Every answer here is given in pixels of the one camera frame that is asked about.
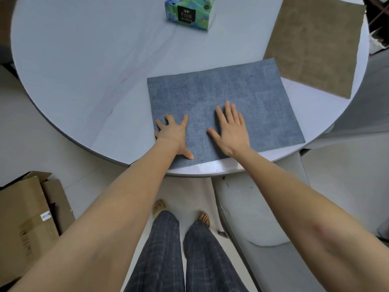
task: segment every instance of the foot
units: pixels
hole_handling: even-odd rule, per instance
[[[200,214],[197,217],[197,220],[201,220],[202,222],[204,222],[207,225],[207,227],[209,227],[209,225],[210,225],[209,217],[208,217],[207,213],[200,212]]]
[[[156,219],[158,217],[158,214],[161,213],[163,210],[166,210],[166,204],[165,201],[160,199],[154,203],[153,218]]]

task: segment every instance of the label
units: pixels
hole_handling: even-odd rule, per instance
[[[178,20],[183,23],[194,23],[196,20],[196,10],[182,6],[177,6]]]
[[[51,218],[51,213],[50,213],[50,211],[47,211],[47,212],[41,214],[41,218],[42,218],[42,221],[45,221],[45,220]]]

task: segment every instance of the hand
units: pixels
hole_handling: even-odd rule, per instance
[[[230,107],[230,102],[226,102],[226,116],[224,116],[221,108],[216,107],[217,118],[220,122],[221,136],[213,129],[207,129],[211,134],[216,144],[229,157],[236,156],[246,149],[250,148],[249,134],[246,130],[241,113],[236,110],[235,104]]]
[[[185,129],[188,124],[188,115],[184,116],[182,123],[178,125],[172,115],[165,115],[168,120],[168,125],[163,125],[160,120],[157,120],[157,126],[161,131],[154,131],[155,137],[159,140],[167,140],[173,147],[177,146],[177,155],[184,155],[190,160],[194,159],[193,154],[188,150],[185,144]]]

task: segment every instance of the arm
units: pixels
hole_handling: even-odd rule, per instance
[[[153,147],[99,196],[13,287],[30,291],[119,291],[155,196],[176,155],[194,156],[181,125],[166,115]]]
[[[388,291],[389,249],[345,211],[250,148],[244,119],[216,109],[222,151],[252,177],[277,221],[327,291]]]

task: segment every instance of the right hand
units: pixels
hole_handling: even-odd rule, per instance
[[[242,114],[236,110],[235,104],[230,106],[226,102],[226,116],[221,108],[216,107],[217,118],[220,122],[221,136],[213,129],[207,129],[216,144],[227,156],[236,158],[241,152],[250,149],[249,134],[247,133],[246,124]]]

